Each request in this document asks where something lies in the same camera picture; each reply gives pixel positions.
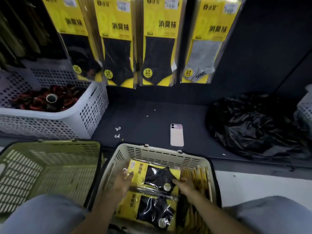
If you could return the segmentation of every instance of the person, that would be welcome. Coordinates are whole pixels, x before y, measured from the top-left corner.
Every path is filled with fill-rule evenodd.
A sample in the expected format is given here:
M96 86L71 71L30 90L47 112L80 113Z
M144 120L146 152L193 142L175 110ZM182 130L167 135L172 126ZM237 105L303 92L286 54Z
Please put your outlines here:
M21 205L3 224L1 234L105 234L118 203L126 195L133 173L123 170L112 190L88 213L59 195L40 195ZM213 234L310 234L312 212L285 197L266 197L221 209L198 192L192 182L173 180L197 209Z

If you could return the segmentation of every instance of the hand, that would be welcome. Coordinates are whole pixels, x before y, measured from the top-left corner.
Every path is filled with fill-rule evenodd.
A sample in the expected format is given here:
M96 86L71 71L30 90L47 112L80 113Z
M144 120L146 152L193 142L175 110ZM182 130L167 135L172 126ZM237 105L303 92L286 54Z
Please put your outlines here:
M193 196L198 191L195 189L192 181L187 178L181 178L180 181L173 179L172 182L179 187L183 194L185 194L189 202L193 203Z
M122 171L116 175L112 193L120 200L122 200L122 198L128 192L132 178L133 172L127 176L127 172L124 169L122 169Z

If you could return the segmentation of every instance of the gray pants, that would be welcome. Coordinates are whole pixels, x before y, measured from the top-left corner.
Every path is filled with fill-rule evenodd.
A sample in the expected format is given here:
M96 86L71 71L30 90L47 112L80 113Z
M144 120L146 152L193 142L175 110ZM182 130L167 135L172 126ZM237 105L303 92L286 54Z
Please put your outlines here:
M312 233L312 212L285 197L266 197L224 209L258 234ZM86 214L84 208L63 196L41 195L19 207L0 233L70 234Z

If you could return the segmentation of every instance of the white barcode sticker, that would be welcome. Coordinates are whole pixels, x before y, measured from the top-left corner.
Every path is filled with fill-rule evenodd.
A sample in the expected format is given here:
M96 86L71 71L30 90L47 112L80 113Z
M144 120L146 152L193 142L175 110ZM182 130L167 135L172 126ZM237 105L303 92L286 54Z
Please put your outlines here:
M179 0L165 0L165 9L177 10Z
M65 6L68 7L77 7L77 3L75 0L63 0L65 3Z
M117 1L117 9L119 11L130 12L130 2Z
M223 12L227 14L235 14L237 12L238 7L239 7L238 3L226 3L224 5Z
M132 161L132 162L131 162L130 168L131 168L131 169L134 169L134 168L135 168L135 161Z

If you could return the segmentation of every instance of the person's left hand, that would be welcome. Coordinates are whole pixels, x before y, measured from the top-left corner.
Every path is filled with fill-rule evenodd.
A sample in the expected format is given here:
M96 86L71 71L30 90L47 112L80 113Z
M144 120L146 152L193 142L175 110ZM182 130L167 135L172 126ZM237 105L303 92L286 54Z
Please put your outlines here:
M112 193L119 197L121 200L129 190L131 180L133 178L133 172L127 176L127 172L122 169L115 177Z

